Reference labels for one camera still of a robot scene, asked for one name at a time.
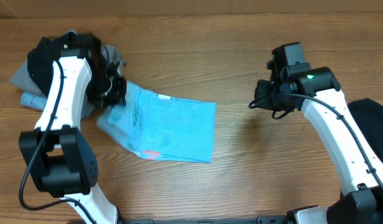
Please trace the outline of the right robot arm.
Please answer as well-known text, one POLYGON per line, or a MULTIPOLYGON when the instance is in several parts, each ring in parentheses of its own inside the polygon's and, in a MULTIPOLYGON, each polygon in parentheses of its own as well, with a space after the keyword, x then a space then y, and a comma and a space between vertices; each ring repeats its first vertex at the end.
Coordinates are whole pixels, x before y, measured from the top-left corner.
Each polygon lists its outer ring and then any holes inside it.
POLYGON ((383 163, 356 124, 341 85, 328 67, 312 69, 302 45, 272 50, 269 80, 259 80, 249 108, 284 116, 301 111, 318 133, 341 183, 340 199, 329 207, 296 208, 258 223, 383 223, 383 163))

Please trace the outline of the light blue printed t-shirt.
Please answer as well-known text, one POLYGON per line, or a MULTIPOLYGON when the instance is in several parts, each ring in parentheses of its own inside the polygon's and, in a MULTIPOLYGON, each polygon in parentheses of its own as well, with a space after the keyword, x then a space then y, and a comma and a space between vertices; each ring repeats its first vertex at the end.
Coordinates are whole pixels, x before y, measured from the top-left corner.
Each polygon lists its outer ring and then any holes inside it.
POLYGON ((97 126, 142 159, 210 163, 216 103, 167 96, 127 83, 126 104, 109 106, 97 126))

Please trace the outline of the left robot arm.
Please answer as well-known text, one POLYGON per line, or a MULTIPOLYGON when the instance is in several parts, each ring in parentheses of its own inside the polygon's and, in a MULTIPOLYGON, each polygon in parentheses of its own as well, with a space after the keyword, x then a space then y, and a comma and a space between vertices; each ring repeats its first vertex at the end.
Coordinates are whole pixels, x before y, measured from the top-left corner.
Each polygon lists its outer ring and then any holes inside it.
POLYGON ((34 129, 19 136, 24 177, 85 223, 124 222, 98 185, 98 162, 80 131, 82 117, 126 102, 124 65, 94 35, 70 31, 42 38, 11 78, 24 91, 22 103, 42 111, 34 129))

